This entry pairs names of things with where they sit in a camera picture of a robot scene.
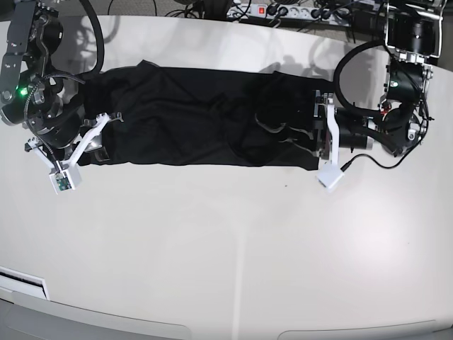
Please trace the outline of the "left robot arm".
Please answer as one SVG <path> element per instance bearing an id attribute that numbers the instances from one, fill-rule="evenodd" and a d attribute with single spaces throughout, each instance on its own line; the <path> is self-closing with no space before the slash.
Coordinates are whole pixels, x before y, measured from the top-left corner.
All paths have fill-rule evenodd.
<path id="1" fill-rule="evenodd" d="M 316 19 L 338 16 L 352 29 L 363 30 L 371 40 L 349 51 L 333 73 L 333 92 L 317 93 L 314 126 L 308 151 L 335 161 L 340 148 L 371 149 L 378 142 L 399 159 L 420 145 L 432 117 L 427 92 L 433 76 L 432 61 L 442 51 L 442 21 L 446 1 L 375 1 L 375 9 L 326 2 L 313 11 Z M 384 93 L 377 108 L 349 102 L 340 87 L 345 66 L 360 53 L 381 47 L 389 56 Z"/>

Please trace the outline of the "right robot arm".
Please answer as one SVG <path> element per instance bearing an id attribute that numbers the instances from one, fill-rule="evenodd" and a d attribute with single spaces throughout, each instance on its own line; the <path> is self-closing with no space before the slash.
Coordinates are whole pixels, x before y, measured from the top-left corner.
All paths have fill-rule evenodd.
<path id="1" fill-rule="evenodd" d="M 81 5 L 95 36 L 96 63 L 87 72 L 72 74 L 52 63 L 64 33 L 58 10 L 43 1 L 1 2 L 1 19 L 10 22 L 1 58 L 1 120 L 28 128 L 33 137 L 25 151 L 37 152 L 57 170 L 85 154 L 93 154 L 100 162 L 109 159 L 101 132 L 89 135 L 100 124 L 85 118 L 85 96 L 76 93 L 68 103 L 60 97 L 65 81 L 84 85 L 100 74 L 104 62 L 98 16 L 90 1 Z"/>

